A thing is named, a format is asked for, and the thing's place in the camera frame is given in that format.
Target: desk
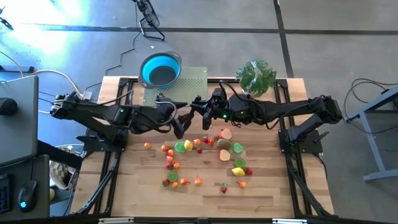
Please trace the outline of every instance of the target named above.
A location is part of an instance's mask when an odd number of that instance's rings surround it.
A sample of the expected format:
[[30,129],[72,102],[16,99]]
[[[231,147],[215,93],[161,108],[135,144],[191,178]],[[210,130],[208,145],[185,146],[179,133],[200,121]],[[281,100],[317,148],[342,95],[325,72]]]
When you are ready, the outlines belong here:
[[[99,102],[116,97],[120,77],[104,77],[99,93]],[[307,99],[304,81],[301,78],[287,79],[292,101]],[[209,83],[210,96],[216,83]],[[133,104],[142,104],[144,89],[134,84]],[[226,89],[228,96],[232,91]],[[261,100],[275,101],[272,88],[260,97]],[[309,116],[296,116],[296,124],[305,121]],[[228,218],[277,218],[293,217],[292,199],[285,157],[279,151],[276,127],[267,130],[265,126],[250,124],[242,128],[233,127],[222,120],[213,120],[208,131],[201,128],[201,116],[195,116],[184,139],[201,138],[208,135],[212,138],[228,127],[233,133],[233,142],[240,142],[245,150],[241,155],[247,166],[253,169],[253,176],[234,177],[231,173],[233,162],[218,160],[218,150],[214,147],[203,147],[203,154],[186,152],[175,153],[174,159],[181,164],[177,171],[181,178],[193,182],[197,175],[203,181],[201,187],[194,185],[181,186],[177,189],[163,188],[161,181],[166,178],[164,153],[161,145],[173,146],[177,140],[172,133],[161,134],[151,131],[141,135],[130,135],[126,151],[122,153],[112,216],[125,217],[228,217]],[[151,143],[152,148],[144,149],[144,142]],[[76,212],[97,188],[104,154],[94,152],[84,160],[81,167],[72,212]],[[321,162],[311,154],[303,154],[303,164],[307,185],[324,208],[333,213],[328,184]],[[236,181],[248,183],[245,190],[239,189]],[[220,185],[228,184],[226,194],[220,192]],[[300,208],[304,211],[303,198],[298,190]],[[108,196],[104,191],[103,208]]]
[[[31,212],[23,213],[18,208],[18,194],[19,189],[30,179],[30,171],[33,173],[32,180],[37,181],[37,203],[35,208]],[[23,220],[28,218],[47,218],[50,216],[50,176],[49,176],[49,156],[37,156],[28,161],[22,162],[7,169],[3,174],[11,174],[11,190],[12,190],[12,210],[0,215],[0,221],[14,221]]]

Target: kiwi slice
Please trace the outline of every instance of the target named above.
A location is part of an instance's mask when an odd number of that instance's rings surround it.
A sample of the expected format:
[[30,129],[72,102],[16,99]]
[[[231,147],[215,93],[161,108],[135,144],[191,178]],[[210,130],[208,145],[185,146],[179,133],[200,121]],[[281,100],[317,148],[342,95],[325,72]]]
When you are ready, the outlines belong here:
[[169,174],[167,174],[167,178],[171,182],[175,182],[178,180],[178,174],[174,171],[170,171]]
[[237,158],[237,159],[235,159],[235,161],[234,161],[234,164],[235,164],[235,166],[236,167],[240,167],[240,168],[243,168],[244,167],[244,165],[245,165],[245,161],[244,161],[244,159],[242,159],[242,158]]

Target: keyboard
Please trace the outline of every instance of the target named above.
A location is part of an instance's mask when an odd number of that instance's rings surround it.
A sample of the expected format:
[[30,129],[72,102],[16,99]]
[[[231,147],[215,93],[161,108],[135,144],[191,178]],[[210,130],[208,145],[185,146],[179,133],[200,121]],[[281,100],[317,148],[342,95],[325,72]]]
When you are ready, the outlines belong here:
[[0,214],[11,211],[11,196],[10,196],[10,178],[9,174],[0,175]]

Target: computer monitor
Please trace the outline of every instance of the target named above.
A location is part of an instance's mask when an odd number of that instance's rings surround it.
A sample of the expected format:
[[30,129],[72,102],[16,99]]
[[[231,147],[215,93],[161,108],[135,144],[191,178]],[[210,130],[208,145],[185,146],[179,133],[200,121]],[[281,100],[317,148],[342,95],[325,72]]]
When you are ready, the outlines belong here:
[[12,98],[18,105],[13,115],[0,115],[0,166],[36,155],[38,91],[36,76],[0,83],[0,97]]

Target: blue bowl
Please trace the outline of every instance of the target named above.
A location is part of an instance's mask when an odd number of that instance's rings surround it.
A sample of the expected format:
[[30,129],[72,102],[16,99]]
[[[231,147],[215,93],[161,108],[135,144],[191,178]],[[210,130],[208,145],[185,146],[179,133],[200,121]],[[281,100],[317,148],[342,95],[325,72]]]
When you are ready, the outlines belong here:
[[141,64],[138,81],[148,89],[170,88],[181,74],[181,61],[175,52],[151,55]]

